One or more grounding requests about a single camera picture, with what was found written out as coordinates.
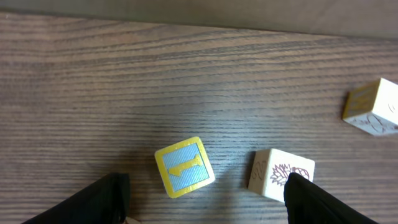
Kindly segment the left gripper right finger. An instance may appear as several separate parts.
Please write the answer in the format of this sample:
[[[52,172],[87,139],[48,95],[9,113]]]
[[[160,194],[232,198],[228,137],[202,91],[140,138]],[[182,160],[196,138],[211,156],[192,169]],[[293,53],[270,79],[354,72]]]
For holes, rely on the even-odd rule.
[[[289,224],[377,224],[298,173],[284,186]]]

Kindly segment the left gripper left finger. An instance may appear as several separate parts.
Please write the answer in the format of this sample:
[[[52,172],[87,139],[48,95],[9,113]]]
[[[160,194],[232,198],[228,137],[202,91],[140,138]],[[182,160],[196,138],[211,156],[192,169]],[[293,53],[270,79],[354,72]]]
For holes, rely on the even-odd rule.
[[[124,223],[130,197],[129,175],[110,173],[23,224]]]

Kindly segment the yellow top block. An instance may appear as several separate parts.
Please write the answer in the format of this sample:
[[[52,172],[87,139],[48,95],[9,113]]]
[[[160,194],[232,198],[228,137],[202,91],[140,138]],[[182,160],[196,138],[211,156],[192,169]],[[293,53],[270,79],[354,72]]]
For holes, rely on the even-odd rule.
[[[159,149],[154,157],[170,198],[181,197],[215,181],[205,147],[197,136]]]

